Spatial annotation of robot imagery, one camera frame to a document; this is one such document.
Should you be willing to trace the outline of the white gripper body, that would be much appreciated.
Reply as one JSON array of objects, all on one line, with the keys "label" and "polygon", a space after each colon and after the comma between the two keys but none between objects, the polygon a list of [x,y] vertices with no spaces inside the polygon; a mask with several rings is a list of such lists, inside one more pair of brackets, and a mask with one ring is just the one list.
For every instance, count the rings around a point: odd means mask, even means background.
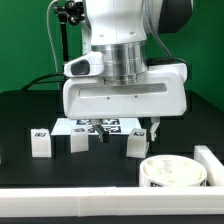
[{"label": "white gripper body", "polygon": [[187,108],[184,63],[150,66],[135,85],[107,86],[101,77],[70,78],[64,84],[69,119],[140,118],[182,115]]}]

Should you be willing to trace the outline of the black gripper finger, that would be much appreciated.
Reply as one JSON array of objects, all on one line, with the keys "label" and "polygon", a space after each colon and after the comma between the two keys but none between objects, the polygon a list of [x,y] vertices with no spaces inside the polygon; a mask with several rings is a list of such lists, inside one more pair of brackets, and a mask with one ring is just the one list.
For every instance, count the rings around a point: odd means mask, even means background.
[{"label": "black gripper finger", "polygon": [[93,129],[98,133],[100,142],[108,143],[109,132],[103,128],[103,126],[101,125],[101,122],[99,120],[93,120],[92,126],[93,126]]},{"label": "black gripper finger", "polygon": [[154,141],[156,139],[156,130],[158,129],[160,125],[160,118],[159,117],[152,117],[151,118],[151,128],[150,128],[150,135],[151,140]]}]

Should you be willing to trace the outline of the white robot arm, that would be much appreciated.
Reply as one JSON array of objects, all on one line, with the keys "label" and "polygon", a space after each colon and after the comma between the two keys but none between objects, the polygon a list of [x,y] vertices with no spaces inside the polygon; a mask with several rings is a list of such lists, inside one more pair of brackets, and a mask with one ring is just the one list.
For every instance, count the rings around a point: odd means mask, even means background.
[{"label": "white robot arm", "polygon": [[146,56],[147,35],[179,31],[190,19],[193,0],[82,0],[83,55],[65,64],[63,107],[71,120],[88,119],[101,141],[104,119],[143,118],[155,131],[162,117],[187,108],[187,63],[168,55]]}]

